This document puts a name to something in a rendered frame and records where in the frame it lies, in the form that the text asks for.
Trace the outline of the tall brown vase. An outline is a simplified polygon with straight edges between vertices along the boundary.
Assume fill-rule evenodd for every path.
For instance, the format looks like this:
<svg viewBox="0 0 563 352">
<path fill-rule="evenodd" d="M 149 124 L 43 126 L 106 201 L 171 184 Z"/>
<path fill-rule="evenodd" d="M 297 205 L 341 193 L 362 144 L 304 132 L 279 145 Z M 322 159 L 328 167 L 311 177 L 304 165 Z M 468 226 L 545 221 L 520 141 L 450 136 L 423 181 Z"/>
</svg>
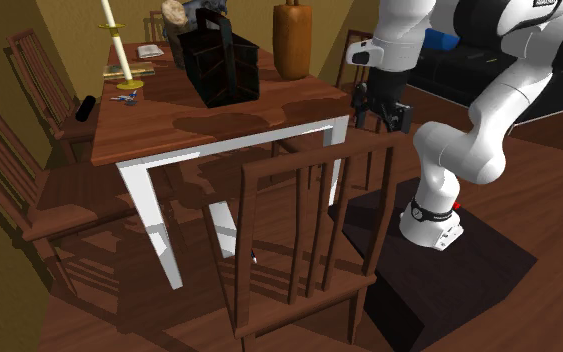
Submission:
<svg viewBox="0 0 563 352">
<path fill-rule="evenodd" d="M 301 0 L 285 0 L 273 9 L 274 65 L 285 80 L 309 75 L 312 39 L 312 7 Z"/>
</svg>

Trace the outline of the small white open book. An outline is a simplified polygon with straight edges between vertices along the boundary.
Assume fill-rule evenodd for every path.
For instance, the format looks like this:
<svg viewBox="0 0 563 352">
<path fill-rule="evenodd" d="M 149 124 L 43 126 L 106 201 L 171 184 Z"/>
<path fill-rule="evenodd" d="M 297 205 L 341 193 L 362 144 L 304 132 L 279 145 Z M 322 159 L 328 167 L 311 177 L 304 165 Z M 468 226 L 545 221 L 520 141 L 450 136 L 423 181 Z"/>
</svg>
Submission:
<svg viewBox="0 0 563 352">
<path fill-rule="evenodd" d="M 164 54 L 164 51 L 156 44 L 141 45 L 136 51 L 140 59 L 158 57 Z"/>
</svg>

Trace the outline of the white candle in yellow holder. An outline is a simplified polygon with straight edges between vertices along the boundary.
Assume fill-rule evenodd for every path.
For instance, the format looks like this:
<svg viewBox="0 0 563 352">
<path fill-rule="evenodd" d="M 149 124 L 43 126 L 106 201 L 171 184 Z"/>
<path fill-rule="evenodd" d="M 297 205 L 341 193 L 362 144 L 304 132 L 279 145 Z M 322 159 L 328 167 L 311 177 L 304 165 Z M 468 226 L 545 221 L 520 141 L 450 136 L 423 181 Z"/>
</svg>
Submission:
<svg viewBox="0 0 563 352">
<path fill-rule="evenodd" d="M 124 75 L 124 82 L 121 82 L 117 85 L 118 89 L 121 90 L 136 90 L 141 88 L 144 85 L 144 82 L 141 80 L 135 80 L 132 76 L 130 66 L 124 51 L 124 47 L 120 38 L 119 29 L 123 28 L 123 25 L 117 24 L 115 22 L 109 0 L 100 0 L 101 7 L 103 9 L 106 23 L 101 24 L 100 28 L 106 29 L 109 31 L 110 36 L 113 41 L 113 45 L 115 47 L 115 51 L 117 54 L 117 58 L 119 60 L 120 67 L 123 71 Z"/>
</svg>

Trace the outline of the olive flat book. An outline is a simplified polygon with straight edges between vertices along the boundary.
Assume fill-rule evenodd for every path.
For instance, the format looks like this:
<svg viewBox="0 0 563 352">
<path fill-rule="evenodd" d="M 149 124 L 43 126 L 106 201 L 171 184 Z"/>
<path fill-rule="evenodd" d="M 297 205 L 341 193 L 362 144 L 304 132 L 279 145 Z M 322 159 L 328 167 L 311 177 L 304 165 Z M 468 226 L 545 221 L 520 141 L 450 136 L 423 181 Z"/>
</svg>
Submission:
<svg viewBox="0 0 563 352">
<path fill-rule="evenodd" d="M 137 62 L 129 64 L 129 71 L 132 77 L 154 75 L 155 69 L 151 62 Z M 103 69 L 103 79 L 124 79 L 125 74 L 123 68 L 119 64 L 106 65 Z"/>
</svg>

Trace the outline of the small blue and white object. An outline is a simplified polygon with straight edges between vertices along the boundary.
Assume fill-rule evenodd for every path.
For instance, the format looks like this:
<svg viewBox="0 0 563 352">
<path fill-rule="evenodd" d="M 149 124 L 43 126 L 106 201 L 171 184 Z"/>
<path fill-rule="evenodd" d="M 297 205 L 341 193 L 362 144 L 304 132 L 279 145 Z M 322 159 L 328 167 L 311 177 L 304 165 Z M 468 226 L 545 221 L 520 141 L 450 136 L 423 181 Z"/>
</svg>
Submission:
<svg viewBox="0 0 563 352">
<path fill-rule="evenodd" d="M 128 106 L 133 106 L 133 105 L 137 104 L 136 97 L 137 97 L 137 91 L 134 90 L 133 92 L 131 92 L 127 95 L 119 95 L 117 97 L 112 97 L 111 100 L 112 101 L 118 101 L 118 102 L 124 102 Z"/>
</svg>

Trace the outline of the brown table with white legs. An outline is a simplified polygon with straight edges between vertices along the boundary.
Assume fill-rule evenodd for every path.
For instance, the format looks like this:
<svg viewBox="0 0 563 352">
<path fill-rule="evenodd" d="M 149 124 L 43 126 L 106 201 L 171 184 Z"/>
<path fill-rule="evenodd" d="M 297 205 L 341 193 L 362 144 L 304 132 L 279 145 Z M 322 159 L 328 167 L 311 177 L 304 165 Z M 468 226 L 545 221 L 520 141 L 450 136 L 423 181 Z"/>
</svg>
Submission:
<svg viewBox="0 0 563 352">
<path fill-rule="evenodd" d="M 258 52 L 260 96 L 255 101 L 208 108 L 171 53 L 152 61 L 136 105 L 112 101 L 103 86 L 91 162 L 118 168 L 172 289 L 183 285 L 149 171 L 208 155 L 321 131 L 326 146 L 344 141 L 349 96 L 307 76 L 282 79 L 273 56 Z"/>
</svg>

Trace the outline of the dark robot stand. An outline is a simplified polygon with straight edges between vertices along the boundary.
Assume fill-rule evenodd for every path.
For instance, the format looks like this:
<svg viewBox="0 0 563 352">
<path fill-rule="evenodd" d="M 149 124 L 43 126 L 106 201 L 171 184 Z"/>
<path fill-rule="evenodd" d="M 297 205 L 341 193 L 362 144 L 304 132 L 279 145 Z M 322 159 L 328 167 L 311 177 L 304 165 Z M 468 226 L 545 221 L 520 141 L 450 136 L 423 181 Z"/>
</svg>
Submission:
<svg viewBox="0 0 563 352">
<path fill-rule="evenodd" d="M 365 311 L 394 352 L 421 352 L 504 300 L 537 259 L 465 208 L 463 234 L 445 250 L 417 246 L 399 215 L 419 181 L 398 184 Z"/>
</svg>

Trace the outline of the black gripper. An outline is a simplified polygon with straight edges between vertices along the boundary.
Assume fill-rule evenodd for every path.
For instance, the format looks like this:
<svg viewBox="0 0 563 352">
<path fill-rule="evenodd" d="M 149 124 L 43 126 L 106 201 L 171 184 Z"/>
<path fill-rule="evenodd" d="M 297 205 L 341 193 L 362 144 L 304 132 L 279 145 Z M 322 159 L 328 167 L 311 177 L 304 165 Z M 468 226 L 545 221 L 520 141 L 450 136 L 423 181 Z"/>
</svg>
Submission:
<svg viewBox="0 0 563 352">
<path fill-rule="evenodd" d="M 355 111 L 355 127 L 363 128 L 366 111 L 384 115 L 383 121 L 389 132 L 408 134 L 413 118 L 413 107 L 399 103 L 406 87 L 409 71 L 390 72 L 371 67 L 366 84 L 355 86 L 351 107 Z"/>
</svg>

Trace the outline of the tan rounded figure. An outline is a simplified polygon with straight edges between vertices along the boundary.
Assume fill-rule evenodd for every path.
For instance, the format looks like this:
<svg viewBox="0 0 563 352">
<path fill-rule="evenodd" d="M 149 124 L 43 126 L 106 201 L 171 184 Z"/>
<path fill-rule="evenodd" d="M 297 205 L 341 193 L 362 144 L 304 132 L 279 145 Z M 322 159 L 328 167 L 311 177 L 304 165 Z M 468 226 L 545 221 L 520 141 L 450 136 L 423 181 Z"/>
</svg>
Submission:
<svg viewBox="0 0 563 352">
<path fill-rule="evenodd" d="M 161 12 L 175 65 L 178 69 L 184 69 L 183 50 L 178 35 L 182 34 L 188 26 L 185 9 L 178 0 L 164 0 L 161 4 Z"/>
</svg>

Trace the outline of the black sofa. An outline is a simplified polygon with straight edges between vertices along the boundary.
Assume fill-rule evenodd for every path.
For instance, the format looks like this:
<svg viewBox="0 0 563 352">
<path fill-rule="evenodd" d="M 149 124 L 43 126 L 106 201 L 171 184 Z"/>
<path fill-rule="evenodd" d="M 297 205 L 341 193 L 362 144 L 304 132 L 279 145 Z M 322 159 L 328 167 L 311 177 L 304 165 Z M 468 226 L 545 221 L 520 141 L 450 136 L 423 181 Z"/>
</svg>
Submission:
<svg viewBox="0 0 563 352">
<path fill-rule="evenodd" d="M 516 58 L 458 42 L 449 51 L 422 47 L 408 83 L 461 105 L 470 105 Z M 563 111 L 563 71 L 516 120 L 518 124 Z"/>
</svg>

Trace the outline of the grey blue figure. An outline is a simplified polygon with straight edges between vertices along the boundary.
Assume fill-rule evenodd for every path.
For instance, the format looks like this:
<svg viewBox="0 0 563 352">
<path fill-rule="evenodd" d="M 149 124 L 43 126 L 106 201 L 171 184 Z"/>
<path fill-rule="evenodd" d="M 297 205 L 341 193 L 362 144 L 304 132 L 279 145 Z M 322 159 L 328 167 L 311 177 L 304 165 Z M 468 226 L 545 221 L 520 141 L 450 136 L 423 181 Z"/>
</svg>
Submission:
<svg viewBox="0 0 563 352">
<path fill-rule="evenodd" d="M 198 8 L 206 8 L 217 13 L 227 14 L 227 0 L 189 0 L 183 4 L 184 10 L 188 14 L 195 14 Z"/>
</svg>

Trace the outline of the blue cushion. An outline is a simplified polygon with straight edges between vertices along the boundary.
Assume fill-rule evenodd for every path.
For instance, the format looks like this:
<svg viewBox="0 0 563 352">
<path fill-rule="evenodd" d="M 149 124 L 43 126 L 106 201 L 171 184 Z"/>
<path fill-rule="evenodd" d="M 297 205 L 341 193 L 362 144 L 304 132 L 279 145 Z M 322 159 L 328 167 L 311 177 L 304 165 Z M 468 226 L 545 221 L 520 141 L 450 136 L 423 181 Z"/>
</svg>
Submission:
<svg viewBox="0 0 563 352">
<path fill-rule="evenodd" d="M 459 37 L 446 34 L 432 28 L 425 30 L 423 47 L 434 50 L 449 51 L 458 45 Z"/>
</svg>

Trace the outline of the black cylinder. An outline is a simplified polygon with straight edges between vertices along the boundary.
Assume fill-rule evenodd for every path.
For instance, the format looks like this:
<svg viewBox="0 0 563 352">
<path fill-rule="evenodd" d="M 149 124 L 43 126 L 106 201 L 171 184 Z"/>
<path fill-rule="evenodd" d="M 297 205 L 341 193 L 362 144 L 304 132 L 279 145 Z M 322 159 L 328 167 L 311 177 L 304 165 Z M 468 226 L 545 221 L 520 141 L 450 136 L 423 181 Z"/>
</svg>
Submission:
<svg viewBox="0 0 563 352">
<path fill-rule="evenodd" d="M 77 111 L 75 112 L 75 119 L 79 122 L 87 121 L 95 104 L 96 104 L 96 98 L 92 95 L 87 95 L 81 101 Z"/>
</svg>

